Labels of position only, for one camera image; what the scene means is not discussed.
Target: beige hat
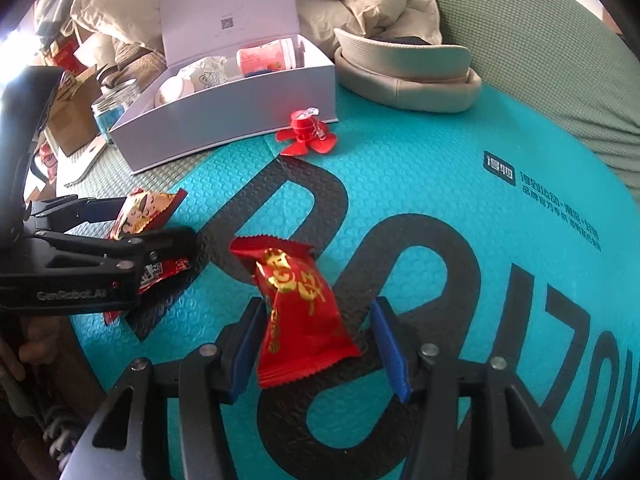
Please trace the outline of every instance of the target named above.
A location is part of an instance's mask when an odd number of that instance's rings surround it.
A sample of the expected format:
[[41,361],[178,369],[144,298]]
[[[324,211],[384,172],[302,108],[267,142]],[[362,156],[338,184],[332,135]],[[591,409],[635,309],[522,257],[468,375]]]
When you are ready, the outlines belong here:
[[405,110],[456,113],[468,109],[482,81],[459,45],[385,43],[336,28],[338,81],[377,103]]

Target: red flower toy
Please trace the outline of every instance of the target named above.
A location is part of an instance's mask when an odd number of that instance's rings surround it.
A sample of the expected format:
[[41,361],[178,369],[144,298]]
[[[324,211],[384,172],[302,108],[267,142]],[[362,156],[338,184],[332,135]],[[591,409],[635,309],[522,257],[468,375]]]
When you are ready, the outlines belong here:
[[309,148],[318,153],[329,153],[338,142],[338,137],[329,131],[329,127],[315,116],[317,108],[297,110],[291,114],[291,129],[280,130],[276,133],[276,140],[295,139],[293,144],[280,152],[281,155],[306,155]]

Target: glass jar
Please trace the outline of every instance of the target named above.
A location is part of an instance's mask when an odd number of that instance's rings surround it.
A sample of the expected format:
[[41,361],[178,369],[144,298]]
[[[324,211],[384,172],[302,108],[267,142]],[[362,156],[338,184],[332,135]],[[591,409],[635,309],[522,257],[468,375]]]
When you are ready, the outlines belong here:
[[91,105],[95,123],[107,142],[113,142],[109,131],[138,97],[140,97],[140,87],[135,79],[130,79],[116,86]]

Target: wrapped candy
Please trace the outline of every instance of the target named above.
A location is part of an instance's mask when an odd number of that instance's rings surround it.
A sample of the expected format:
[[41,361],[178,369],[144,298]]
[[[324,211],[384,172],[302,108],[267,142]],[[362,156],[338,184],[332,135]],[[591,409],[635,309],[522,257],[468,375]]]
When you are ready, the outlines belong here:
[[262,388],[295,381],[346,357],[360,356],[310,249],[309,245],[267,235],[235,238],[229,247],[271,308],[258,362]]
[[[127,195],[107,238],[122,240],[125,236],[161,229],[186,196],[187,192],[183,189],[179,189],[175,194],[144,191],[140,188],[134,189]],[[138,293],[144,294],[156,283],[190,268],[191,265],[186,258],[165,260],[148,265],[142,275]],[[104,323],[110,325],[118,319],[121,313],[119,310],[103,313]]]

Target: blue gripper pad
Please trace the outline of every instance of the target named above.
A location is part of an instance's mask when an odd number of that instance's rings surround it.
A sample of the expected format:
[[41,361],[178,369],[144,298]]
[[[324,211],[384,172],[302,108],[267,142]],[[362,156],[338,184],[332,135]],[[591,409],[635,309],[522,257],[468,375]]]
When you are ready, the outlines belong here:
[[267,309],[262,298],[253,298],[242,316],[251,316],[244,338],[240,342],[231,365],[230,400],[235,400],[245,390],[254,369],[254,361],[260,349],[267,326]]
[[[389,312],[394,317],[389,319]],[[376,338],[378,352],[385,364],[386,377],[389,379],[391,389],[401,402],[408,402],[411,398],[411,386],[409,367],[405,355],[396,339],[394,329],[390,322],[398,321],[393,314],[388,301],[385,298],[376,298],[371,302],[369,309],[371,329]]]

